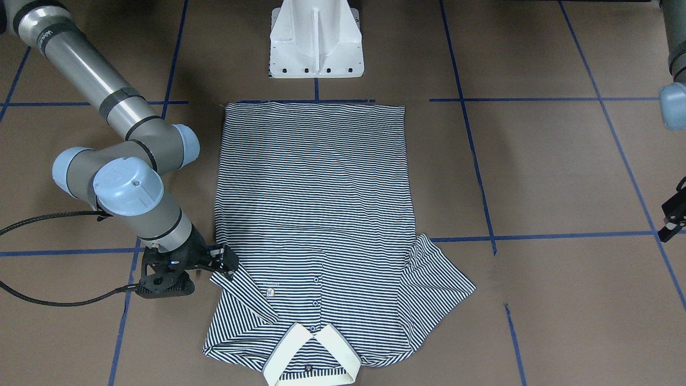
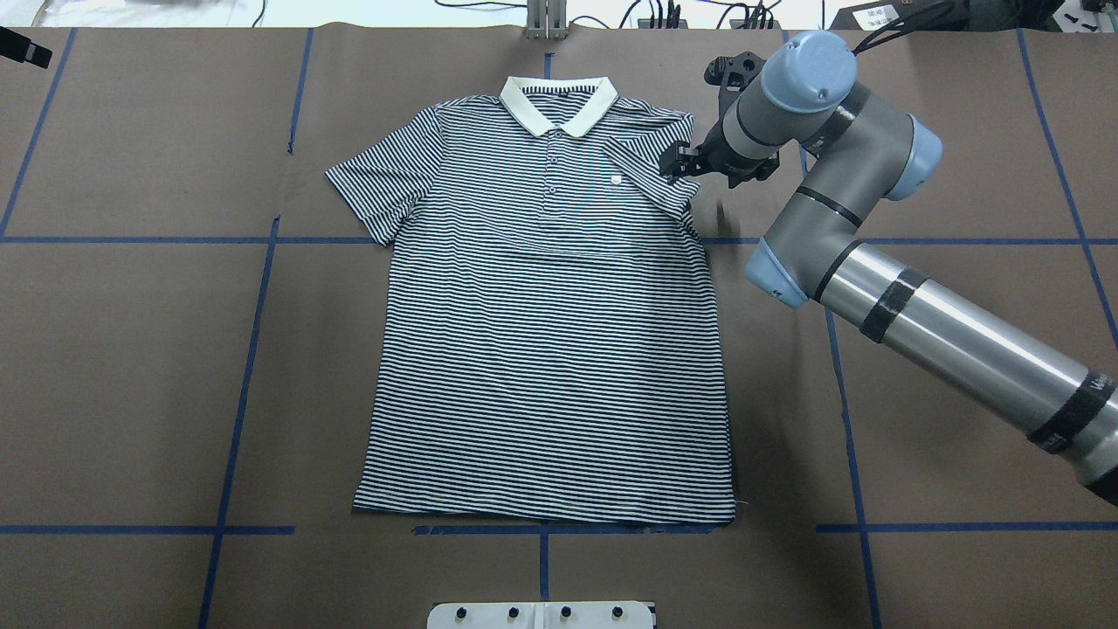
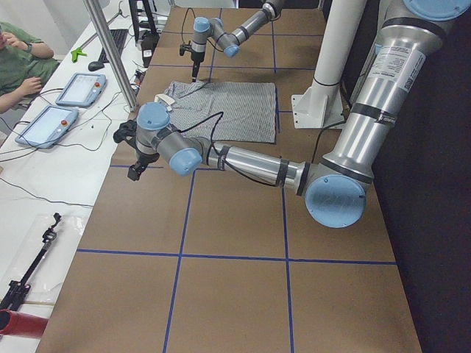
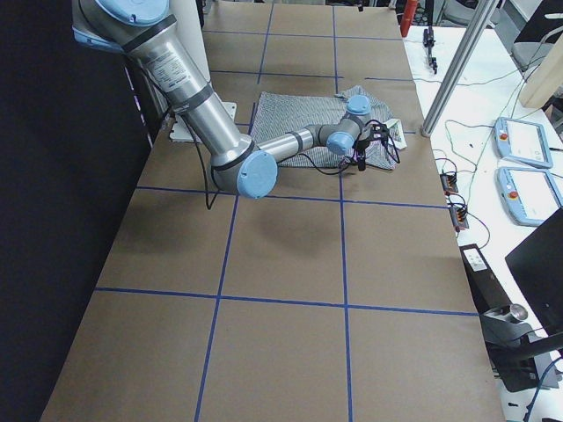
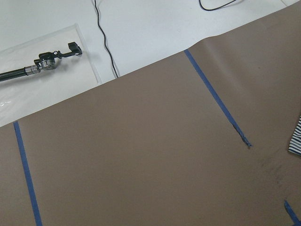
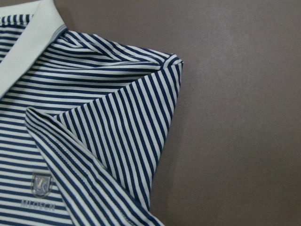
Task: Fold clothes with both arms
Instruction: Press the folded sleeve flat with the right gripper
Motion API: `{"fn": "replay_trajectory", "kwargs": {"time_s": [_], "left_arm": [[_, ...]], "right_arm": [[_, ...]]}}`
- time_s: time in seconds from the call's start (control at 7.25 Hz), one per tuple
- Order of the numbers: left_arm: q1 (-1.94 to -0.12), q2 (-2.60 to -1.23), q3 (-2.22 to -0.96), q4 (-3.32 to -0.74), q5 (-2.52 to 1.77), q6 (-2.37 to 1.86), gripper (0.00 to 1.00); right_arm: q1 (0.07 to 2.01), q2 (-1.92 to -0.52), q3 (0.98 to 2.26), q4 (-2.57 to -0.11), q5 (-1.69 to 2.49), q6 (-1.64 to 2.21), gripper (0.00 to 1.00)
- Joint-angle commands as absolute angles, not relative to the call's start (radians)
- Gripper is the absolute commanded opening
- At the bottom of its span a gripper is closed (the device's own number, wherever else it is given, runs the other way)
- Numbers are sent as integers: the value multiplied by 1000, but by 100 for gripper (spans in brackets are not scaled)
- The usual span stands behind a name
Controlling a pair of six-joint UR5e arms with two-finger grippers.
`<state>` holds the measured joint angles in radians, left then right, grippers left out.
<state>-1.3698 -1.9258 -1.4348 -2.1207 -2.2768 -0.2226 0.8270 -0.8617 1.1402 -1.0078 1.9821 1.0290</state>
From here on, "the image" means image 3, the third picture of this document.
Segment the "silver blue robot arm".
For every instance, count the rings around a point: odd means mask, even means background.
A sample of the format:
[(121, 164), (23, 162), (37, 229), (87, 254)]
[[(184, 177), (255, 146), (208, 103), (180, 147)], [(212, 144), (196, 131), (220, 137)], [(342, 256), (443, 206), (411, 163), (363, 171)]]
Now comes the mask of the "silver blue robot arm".
[[(265, 1), (239, 28), (228, 34), (218, 18), (196, 18), (190, 45), (193, 79), (202, 62), (206, 41), (212, 37), (228, 57), (259, 28), (280, 15), (284, 1)], [(315, 127), (316, 118), (327, 118), (329, 98), (337, 92), (339, 79), (353, 43), (366, 1), (352, 1), (341, 10), (333, 1), (312, 85), (302, 96), (292, 96), (293, 113), (301, 114), (301, 127)], [(375, 60), (367, 71), (360, 93), (345, 121), (333, 150), (318, 165), (294, 163), (210, 138), (187, 138), (185, 130), (170, 123), (161, 103), (144, 104), (135, 120), (120, 124), (113, 134), (115, 143), (126, 142), (137, 156), (128, 178), (139, 180), (148, 164), (162, 157), (177, 174), (187, 176), (201, 164), (221, 171), (231, 170), (270, 187), (293, 188), (303, 196), (311, 217), (330, 228), (348, 227), (358, 221), (366, 207), (366, 191), (374, 176), (372, 164), (388, 131), (419, 74), (425, 59), (439, 50), (454, 20), (470, 8), (470, 1), (390, 1), (378, 30)]]
[(188, 43), (180, 45), (180, 56), (186, 52), (191, 53), (192, 82), (197, 80), (200, 65), (205, 59), (207, 42), (211, 38), (214, 39), (215, 47), (219, 47), (227, 57), (234, 57), (239, 52), (242, 43), (264, 25), (275, 21), (281, 15), (284, 3), (284, 1), (275, 0), (263, 1), (262, 7), (232, 32), (227, 32), (224, 29), (220, 18), (196, 17), (192, 39)]

